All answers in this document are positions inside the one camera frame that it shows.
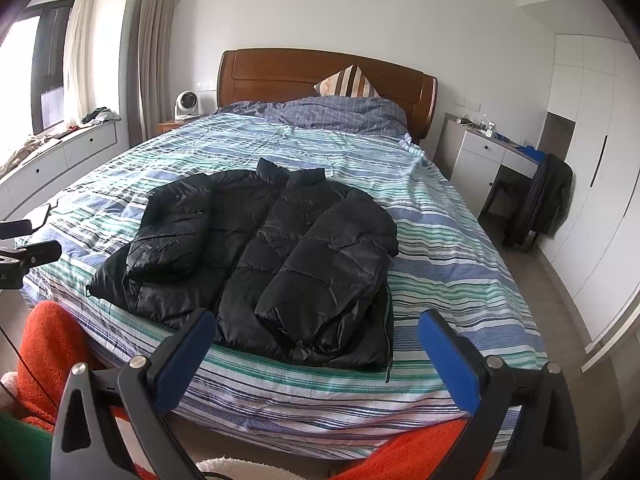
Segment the wooden nightstand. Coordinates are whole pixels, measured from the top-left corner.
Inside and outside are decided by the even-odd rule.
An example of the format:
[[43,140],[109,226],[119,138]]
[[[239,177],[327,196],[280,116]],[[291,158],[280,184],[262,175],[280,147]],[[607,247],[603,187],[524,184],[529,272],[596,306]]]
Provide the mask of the wooden nightstand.
[[155,127],[155,134],[159,136],[160,134],[178,129],[182,126],[190,124],[190,122],[194,122],[194,118],[190,119],[171,119],[167,122],[160,122]]

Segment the striped brown pillow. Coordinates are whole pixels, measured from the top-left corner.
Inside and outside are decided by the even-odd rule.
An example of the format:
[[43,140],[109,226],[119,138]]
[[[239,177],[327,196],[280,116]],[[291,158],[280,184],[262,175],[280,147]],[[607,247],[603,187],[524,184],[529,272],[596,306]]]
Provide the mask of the striped brown pillow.
[[346,96],[346,98],[378,98],[380,95],[362,69],[351,65],[326,77],[314,85],[319,96]]

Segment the white round fan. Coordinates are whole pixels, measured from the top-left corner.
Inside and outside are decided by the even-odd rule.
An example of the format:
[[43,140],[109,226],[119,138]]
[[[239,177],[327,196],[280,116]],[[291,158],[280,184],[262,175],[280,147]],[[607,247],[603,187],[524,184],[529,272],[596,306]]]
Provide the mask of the white round fan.
[[200,116],[200,101],[194,91],[183,91],[175,100],[175,120],[188,120]]

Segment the black puffer jacket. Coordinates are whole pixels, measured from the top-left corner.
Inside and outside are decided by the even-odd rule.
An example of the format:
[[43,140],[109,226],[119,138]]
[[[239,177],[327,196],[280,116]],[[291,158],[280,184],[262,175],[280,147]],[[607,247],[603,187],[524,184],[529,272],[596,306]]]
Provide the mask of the black puffer jacket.
[[192,174],[154,188],[89,295],[178,330],[212,312],[216,344],[290,365],[385,372],[397,226],[320,168]]

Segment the white window drawer cabinet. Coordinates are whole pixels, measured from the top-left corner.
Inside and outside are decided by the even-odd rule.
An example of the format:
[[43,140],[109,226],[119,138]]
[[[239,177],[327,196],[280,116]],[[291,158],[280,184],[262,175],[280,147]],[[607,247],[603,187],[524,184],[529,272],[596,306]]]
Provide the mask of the white window drawer cabinet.
[[33,152],[1,179],[1,219],[20,218],[84,174],[126,151],[120,122],[77,130]]

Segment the blue checked pillow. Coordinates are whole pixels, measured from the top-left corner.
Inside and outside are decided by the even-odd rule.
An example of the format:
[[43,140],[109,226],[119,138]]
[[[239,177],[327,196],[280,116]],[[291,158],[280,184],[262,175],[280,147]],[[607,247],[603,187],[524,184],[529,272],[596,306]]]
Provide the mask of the blue checked pillow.
[[411,142],[405,111],[382,98],[307,96],[286,102],[240,101],[218,108],[231,113],[302,129],[389,136]]

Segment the white desk with drawers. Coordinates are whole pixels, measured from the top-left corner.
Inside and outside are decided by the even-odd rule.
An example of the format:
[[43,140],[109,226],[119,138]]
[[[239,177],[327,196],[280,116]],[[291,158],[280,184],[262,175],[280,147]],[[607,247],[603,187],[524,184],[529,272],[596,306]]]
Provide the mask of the white desk with drawers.
[[538,167],[515,145],[488,138],[451,114],[446,115],[442,125],[433,160],[475,217],[485,207],[501,169],[530,179]]

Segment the clothes pile on cabinet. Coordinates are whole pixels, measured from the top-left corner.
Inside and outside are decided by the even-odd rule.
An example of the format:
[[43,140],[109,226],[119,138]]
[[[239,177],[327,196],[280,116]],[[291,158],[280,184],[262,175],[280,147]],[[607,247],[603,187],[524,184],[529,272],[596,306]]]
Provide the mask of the clothes pile on cabinet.
[[119,122],[122,118],[114,110],[106,106],[95,108],[92,112],[81,119],[81,128],[89,128],[104,124],[104,122]]

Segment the beige curtain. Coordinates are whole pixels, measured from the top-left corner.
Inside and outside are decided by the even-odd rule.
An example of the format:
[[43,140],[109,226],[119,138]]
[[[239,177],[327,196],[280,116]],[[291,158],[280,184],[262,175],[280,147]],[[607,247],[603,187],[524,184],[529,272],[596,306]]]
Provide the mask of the beige curtain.
[[156,126],[169,119],[174,98],[169,91],[168,65],[172,19],[177,0],[127,0],[122,43],[126,74],[129,144],[136,146],[155,136]]

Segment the dark coat on chair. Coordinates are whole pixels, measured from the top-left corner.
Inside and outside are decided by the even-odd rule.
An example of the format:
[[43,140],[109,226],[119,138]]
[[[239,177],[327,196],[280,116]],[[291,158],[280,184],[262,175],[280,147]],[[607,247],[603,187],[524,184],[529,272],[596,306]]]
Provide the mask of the dark coat on chair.
[[506,222],[502,244],[523,245],[528,234],[553,236],[565,221],[572,200],[573,170],[553,154],[544,156],[524,200]]

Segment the wooden headboard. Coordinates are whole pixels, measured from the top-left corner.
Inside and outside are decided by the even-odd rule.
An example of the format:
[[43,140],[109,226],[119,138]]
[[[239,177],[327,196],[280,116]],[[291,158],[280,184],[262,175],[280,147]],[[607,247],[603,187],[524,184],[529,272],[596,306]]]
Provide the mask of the wooden headboard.
[[437,79],[420,70],[347,53],[289,48],[227,50],[221,55],[217,105],[286,102],[314,95],[314,86],[357,65],[380,96],[406,113],[414,143],[428,135],[435,115]]

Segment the striped blue green duvet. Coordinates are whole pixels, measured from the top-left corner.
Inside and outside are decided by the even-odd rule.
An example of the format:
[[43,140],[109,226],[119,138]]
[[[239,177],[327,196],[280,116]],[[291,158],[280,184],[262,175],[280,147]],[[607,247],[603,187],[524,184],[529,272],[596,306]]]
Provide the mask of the striped blue green duvet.
[[27,302],[57,302],[111,364],[212,311],[178,411],[280,452],[356,460],[459,418],[420,344],[428,309],[485,356],[546,359],[494,244],[404,134],[218,113],[58,192],[49,240]]

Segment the orange fleece garment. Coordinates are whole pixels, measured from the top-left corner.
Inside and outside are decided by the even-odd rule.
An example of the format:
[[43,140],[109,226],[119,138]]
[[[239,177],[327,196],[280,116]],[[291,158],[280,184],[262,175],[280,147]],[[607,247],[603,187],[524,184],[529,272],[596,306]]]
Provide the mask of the orange fleece garment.
[[47,479],[54,425],[70,369],[79,362],[93,370],[105,365],[92,352],[73,315],[51,300],[41,301],[26,318],[20,355],[15,454],[23,479]]

